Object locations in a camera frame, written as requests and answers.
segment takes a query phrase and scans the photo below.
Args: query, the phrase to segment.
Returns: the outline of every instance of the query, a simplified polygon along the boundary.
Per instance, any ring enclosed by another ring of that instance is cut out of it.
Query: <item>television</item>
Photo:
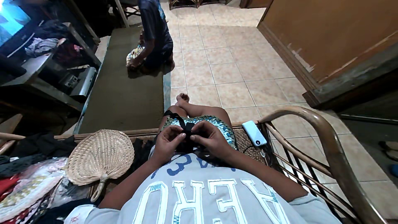
[[[29,6],[22,8],[13,0],[0,0],[0,54],[10,57],[23,50],[41,22],[36,15]]]

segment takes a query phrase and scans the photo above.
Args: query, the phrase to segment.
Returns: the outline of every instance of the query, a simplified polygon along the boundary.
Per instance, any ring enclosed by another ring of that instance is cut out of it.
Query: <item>dark blue shirt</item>
[[[159,0],[139,0],[144,39],[155,39],[153,52],[173,49],[173,40]]]

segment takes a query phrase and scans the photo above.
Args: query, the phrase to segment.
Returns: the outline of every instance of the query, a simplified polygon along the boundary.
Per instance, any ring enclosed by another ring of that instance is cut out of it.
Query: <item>tv screen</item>
[[[0,46],[27,24],[31,18],[12,0],[0,0]]]

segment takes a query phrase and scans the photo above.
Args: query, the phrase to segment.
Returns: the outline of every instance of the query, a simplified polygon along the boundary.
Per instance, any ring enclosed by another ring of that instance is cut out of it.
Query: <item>blue crocheted fabric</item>
[[[212,115],[203,115],[200,117],[195,117],[195,118],[185,118],[185,117],[181,117],[184,120],[184,123],[186,124],[187,122],[191,122],[191,123],[198,123],[199,121],[205,120],[208,121],[210,123],[212,123],[214,126],[216,126],[222,133],[222,135],[224,136],[225,140],[228,142],[228,144],[234,148],[235,150],[237,150],[236,146],[235,146],[235,135],[233,130],[224,122],[222,121],[220,118],[216,117],[216,116],[212,116]],[[166,122],[163,125],[162,130],[169,126],[169,125],[177,125],[180,126],[179,121],[174,118],[167,118]]]

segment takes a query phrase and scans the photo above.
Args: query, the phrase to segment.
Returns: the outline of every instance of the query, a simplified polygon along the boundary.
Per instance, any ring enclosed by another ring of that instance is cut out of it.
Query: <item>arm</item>
[[[224,158],[225,162],[262,180],[264,183],[274,188],[274,190],[287,202],[308,194],[303,187],[282,173],[237,150],[234,150],[233,148],[231,149],[232,150],[229,150],[229,156]]]
[[[136,61],[133,63],[140,64],[144,60],[144,58],[146,58],[153,51],[153,48],[155,47],[155,39],[145,41],[144,46],[144,50],[136,58],[133,59],[134,61]]]
[[[131,199],[135,191],[151,173],[159,169],[162,165],[154,159],[149,159],[130,176],[118,184],[98,205],[98,208],[113,208],[120,210],[123,205]]]
[[[224,160],[237,169],[252,174],[273,187],[286,201],[289,202],[308,194],[298,183],[292,181],[282,173],[234,150],[229,146],[220,130],[211,123],[206,121],[198,122],[192,128],[192,132],[197,133],[199,131],[206,133],[209,137],[203,138],[193,135],[191,136],[193,141],[204,145],[217,158]]]
[[[98,208],[120,210],[151,173],[171,160],[176,147],[185,139],[185,133],[181,132],[182,128],[175,125],[170,125],[160,132],[151,158],[107,193]]]

